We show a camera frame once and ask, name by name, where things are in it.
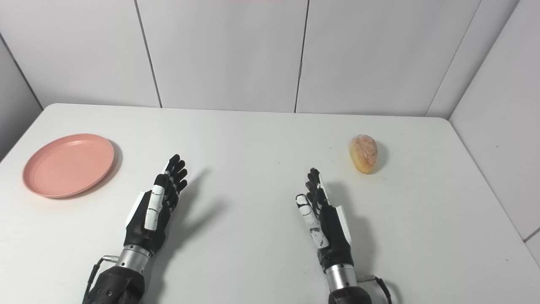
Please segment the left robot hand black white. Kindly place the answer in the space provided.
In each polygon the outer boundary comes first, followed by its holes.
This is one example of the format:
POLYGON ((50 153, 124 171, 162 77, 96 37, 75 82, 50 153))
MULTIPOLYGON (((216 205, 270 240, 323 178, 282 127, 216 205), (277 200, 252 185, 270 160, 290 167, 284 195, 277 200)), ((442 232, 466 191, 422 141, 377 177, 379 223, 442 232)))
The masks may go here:
POLYGON ((151 189, 137 195, 127 218, 125 247, 138 246, 153 255, 162 248, 165 229, 187 186, 187 174, 185 161, 175 154, 156 176, 151 189))

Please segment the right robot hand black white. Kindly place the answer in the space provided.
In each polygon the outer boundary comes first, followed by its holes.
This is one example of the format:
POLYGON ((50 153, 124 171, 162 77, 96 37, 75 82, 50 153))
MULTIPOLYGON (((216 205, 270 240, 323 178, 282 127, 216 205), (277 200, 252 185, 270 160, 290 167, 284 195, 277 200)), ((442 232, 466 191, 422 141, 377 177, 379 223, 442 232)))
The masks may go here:
POLYGON ((331 267, 353 266, 350 240, 339 216, 341 208, 330 204, 322 175, 311 168, 305 183, 307 193, 296 196, 296 206, 317 248, 324 272, 331 267))

